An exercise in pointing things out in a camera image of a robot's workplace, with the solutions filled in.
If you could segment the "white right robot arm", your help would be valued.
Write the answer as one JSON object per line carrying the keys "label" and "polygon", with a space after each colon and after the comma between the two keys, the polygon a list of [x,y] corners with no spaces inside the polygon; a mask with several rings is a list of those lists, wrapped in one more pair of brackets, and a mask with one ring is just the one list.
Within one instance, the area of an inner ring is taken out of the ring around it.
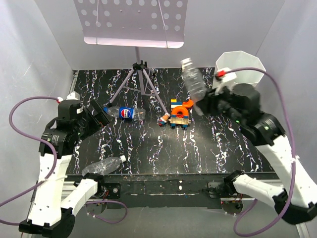
{"label": "white right robot arm", "polygon": [[305,223],[317,216],[317,184],[308,175],[296,155],[293,139],[289,139],[280,122],[260,106],[260,93],[250,83],[230,82],[229,74],[240,69],[224,69],[214,74],[218,85],[208,90],[196,106],[204,114],[225,114],[240,126],[241,133],[260,151],[283,186],[273,186],[235,171],[223,184],[210,191],[219,196],[245,194],[275,209],[292,225]]}

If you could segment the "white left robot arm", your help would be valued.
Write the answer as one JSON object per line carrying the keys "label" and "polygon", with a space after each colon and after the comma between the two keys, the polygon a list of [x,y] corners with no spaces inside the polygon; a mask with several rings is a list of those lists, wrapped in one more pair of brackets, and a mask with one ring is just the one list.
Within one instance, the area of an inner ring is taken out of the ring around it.
{"label": "white left robot arm", "polygon": [[87,172],[75,189],[65,199],[61,198],[75,146],[109,124],[109,118],[96,100],[92,106],[94,114],[81,103],[77,92],[58,100],[57,117],[46,125],[41,136],[39,186],[28,217],[19,224],[20,232],[67,238],[77,213],[89,198],[101,198],[105,194],[103,176]]}

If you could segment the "Pepsi label plastic bottle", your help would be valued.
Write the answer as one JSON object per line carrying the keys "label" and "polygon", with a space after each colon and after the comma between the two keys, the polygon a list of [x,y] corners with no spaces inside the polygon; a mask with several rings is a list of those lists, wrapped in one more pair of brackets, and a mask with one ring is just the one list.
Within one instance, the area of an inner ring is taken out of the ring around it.
{"label": "Pepsi label plastic bottle", "polygon": [[104,107],[104,111],[113,118],[129,119],[129,120],[144,120],[146,110],[130,107]]}

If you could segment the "crushed clear bottle white cap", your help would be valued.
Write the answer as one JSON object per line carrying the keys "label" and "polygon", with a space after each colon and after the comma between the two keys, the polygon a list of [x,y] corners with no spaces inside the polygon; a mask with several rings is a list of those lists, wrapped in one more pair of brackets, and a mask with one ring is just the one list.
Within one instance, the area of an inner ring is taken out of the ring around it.
{"label": "crushed clear bottle white cap", "polygon": [[82,170],[82,176],[85,176],[87,173],[105,176],[117,170],[124,162],[126,162],[124,155],[120,157],[108,157],[88,165]]}

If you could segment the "large clear plastic bottle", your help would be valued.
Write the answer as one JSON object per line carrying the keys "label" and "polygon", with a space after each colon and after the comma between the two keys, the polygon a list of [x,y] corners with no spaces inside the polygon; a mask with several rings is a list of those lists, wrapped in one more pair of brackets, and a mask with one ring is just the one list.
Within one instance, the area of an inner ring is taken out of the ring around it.
{"label": "large clear plastic bottle", "polygon": [[183,64],[191,64],[191,69],[182,73],[182,78],[191,100],[196,103],[205,96],[207,88],[200,70],[194,67],[191,58],[183,59],[181,65]]}

